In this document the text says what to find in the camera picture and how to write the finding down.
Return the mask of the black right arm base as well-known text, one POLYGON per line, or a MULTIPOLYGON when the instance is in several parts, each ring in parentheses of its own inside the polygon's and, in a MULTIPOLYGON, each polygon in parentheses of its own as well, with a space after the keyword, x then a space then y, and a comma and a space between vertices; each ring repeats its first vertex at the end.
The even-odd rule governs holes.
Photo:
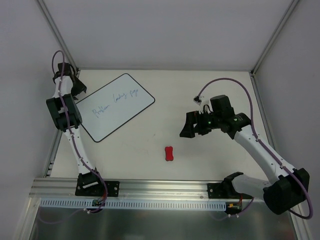
POLYGON ((240 199, 243 197, 244 199, 252 199, 251 195, 247 195, 245 193, 237 192, 233 185, 232 181, 238 177, 242 176, 242 172, 235 172, 223 179, 222 182, 218 183, 208 183, 207 184, 207 194, 209 199, 240 199))

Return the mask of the red whiteboard eraser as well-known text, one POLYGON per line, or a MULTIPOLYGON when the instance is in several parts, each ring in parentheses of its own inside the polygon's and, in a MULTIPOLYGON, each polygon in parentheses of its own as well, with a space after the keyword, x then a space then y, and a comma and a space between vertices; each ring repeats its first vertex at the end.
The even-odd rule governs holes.
POLYGON ((164 148, 165 151, 165 160, 167 162, 171 162, 174 160, 174 148, 172 146, 166 146, 164 148))

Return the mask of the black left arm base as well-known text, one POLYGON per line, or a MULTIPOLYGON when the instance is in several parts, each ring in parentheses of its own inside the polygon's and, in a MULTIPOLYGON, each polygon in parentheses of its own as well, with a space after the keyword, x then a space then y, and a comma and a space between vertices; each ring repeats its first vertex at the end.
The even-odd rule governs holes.
MULTIPOLYGON (((120 182, 105 180, 107 197, 118 197, 120 182)), ((102 197, 105 193, 105 187, 98 176, 93 173, 79 174, 75 195, 80 197, 102 197)))

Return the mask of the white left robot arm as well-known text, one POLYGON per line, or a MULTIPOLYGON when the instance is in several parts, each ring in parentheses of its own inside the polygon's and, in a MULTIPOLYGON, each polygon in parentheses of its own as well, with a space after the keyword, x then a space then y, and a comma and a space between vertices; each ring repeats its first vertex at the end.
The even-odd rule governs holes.
POLYGON ((78 189, 87 189, 98 196, 104 191, 104 183, 99 172, 90 162, 80 135, 82 116, 76 105, 76 96, 85 93, 87 87, 74 74, 69 63, 58 63, 58 71, 54 73, 55 91, 53 97, 46 100, 49 113, 55 127, 62 131, 70 143, 78 169, 78 189))

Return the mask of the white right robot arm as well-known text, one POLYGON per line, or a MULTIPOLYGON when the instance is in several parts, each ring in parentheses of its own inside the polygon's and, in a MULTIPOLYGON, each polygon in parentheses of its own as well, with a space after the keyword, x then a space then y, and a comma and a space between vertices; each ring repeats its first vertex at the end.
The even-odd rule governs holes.
POLYGON ((295 168, 265 143, 255 131, 251 119, 245 113, 235 113, 226 95, 212 97, 209 104, 203 104, 199 96, 193 100, 200 109, 186 113, 179 136, 191 139, 219 129, 242 146, 267 177, 264 181, 237 171, 225 177, 214 188, 215 192, 228 198, 245 194, 262 199, 276 215, 291 211, 304 201, 311 204, 309 173, 304 168, 295 168))

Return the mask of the white whiteboard black frame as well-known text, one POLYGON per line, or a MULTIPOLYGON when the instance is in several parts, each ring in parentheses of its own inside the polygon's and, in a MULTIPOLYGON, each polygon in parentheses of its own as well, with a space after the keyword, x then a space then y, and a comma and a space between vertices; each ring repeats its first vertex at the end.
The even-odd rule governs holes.
POLYGON ((95 143, 99 143, 155 101, 140 83, 124 73, 76 105, 82 127, 95 143))

